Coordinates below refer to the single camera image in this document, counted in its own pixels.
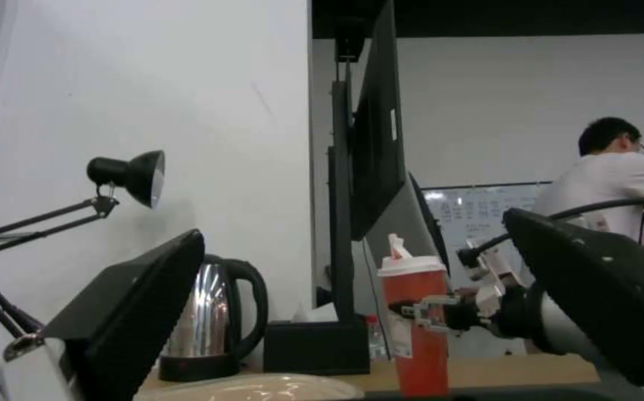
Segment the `black box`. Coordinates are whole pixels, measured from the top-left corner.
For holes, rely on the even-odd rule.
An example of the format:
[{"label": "black box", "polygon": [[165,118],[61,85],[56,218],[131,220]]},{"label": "black box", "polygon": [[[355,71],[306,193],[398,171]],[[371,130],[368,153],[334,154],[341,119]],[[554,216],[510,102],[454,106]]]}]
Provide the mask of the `black box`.
[{"label": "black box", "polygon": [[352,322],[270,322],[263,369],[270,373],[368,375],[368,328]]}]

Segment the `desk lamp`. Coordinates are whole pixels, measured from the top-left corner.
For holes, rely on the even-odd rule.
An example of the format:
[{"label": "desk lamp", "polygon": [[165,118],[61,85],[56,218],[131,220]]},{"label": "desk lamp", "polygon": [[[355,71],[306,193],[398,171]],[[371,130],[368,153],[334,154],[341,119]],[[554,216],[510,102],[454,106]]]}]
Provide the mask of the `desk lamp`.
[{"label": "desk lamp", "polygon": [[[108,217],[119,203],[114,197],[116,187],[126,188],[128,193],[139,203],[149,208],[155,208],[164,185],[165,160],[163,150],[154,150],[138,155],[130,162],[103,157],[93,158],[87,166],[87,175],[97,186],[97,196],[56,211],[0,227],[0,251]],[[109,188],[106,195],[101,195],[102,186]],[[11,233],[11,231],[85,208],[93,208],[95,214],[44,231]],[[0,323],[15,338],[26,333],[37,332],[42,328],[41,322],[12,305],[1,292]]]}]

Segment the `white bowl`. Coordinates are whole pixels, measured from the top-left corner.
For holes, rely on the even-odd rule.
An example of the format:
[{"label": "white bowl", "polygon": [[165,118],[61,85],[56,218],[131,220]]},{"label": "white bowl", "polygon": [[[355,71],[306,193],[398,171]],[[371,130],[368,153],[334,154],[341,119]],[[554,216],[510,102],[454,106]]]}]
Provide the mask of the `white bowl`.
[{"label": "white bowl", "polygon": [[175,385],[137,394],[134,401],[315,401],[362,399],[364,392],[341,380],[270,373]]}]

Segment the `wooden desk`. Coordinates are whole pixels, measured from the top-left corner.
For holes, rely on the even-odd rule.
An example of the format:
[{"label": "wooden desk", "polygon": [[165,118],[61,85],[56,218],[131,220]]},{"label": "wooden desk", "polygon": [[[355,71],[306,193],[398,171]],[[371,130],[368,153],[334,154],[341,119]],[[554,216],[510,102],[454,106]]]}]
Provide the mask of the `wooden desk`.
[{"label": "wooden desk", "polygon": [[[456,389],[599,382],[594,366],[575,355],[536,354],[492,359],[450,359],[448,373],[450,387]],[[141,390],[177,384],[162,382],[157,375],[158,371],[152,371]],[[368,375],[335,378],[358,386],[365,393],[394,392],[399,389],[396,367],[386,361],[372,363]]]}]

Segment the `whiteboard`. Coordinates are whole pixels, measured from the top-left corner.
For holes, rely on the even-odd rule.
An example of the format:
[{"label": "whiteboard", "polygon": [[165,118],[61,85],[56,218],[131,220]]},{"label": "whiteboard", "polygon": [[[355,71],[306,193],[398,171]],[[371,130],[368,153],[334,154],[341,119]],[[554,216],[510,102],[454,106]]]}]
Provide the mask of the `whiteboard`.
[{"label": "whiteboard", "polygon": [[[509,208],[531,210],[537,196],[550,184],[508,183],[447,188],[424,188],[426,203],[446,243],[453,288],[475,286],[468,279],[456,251],[465,248],[467,238],[490,239],[505,233],[502,215]],[[525,283],[533,281],[523,269],[522,257],[511,241],[500,244],[500,254]]]}]

